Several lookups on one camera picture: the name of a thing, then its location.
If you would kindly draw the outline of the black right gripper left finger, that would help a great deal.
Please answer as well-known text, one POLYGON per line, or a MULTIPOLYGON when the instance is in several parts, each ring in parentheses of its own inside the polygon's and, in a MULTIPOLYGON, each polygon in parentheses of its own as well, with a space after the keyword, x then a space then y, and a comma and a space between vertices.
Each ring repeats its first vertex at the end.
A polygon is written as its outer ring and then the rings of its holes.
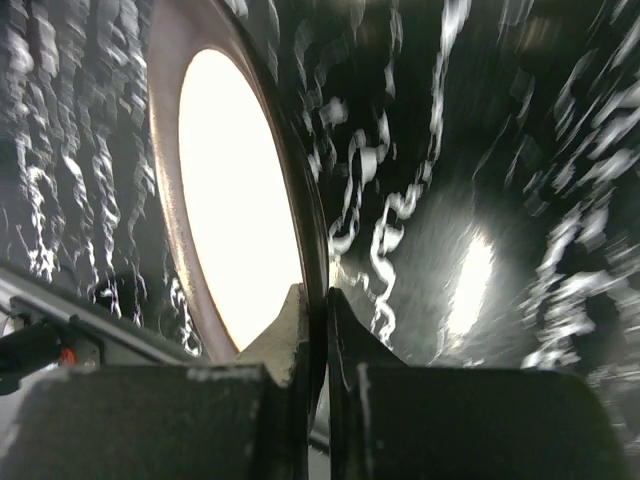
POLYGON ((222 365, 58 367, 1 432, 5 479, 305 479, 308 316, 275 321, 222 365))

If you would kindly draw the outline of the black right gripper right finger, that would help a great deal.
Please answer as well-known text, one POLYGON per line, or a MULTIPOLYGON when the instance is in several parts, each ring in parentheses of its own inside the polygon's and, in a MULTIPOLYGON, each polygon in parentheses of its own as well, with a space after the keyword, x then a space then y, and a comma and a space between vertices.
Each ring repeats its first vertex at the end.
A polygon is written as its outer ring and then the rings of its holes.
POLYGON ((335 479, 621 479, 625 455, 596 395, 554 371, 402 362, 327 297, 335 479))

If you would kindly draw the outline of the dark rimmed cream plate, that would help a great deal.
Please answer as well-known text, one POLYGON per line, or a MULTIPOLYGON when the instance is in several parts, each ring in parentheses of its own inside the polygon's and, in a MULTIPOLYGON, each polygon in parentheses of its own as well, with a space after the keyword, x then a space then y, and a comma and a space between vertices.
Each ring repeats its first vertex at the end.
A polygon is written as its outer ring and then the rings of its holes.
POLYGON ((262 362, 315 420, 326 361, 328 248, 319 194, 274 78, 223 1, 159 1, 150 129, 170 250, 208 356, 262 362))

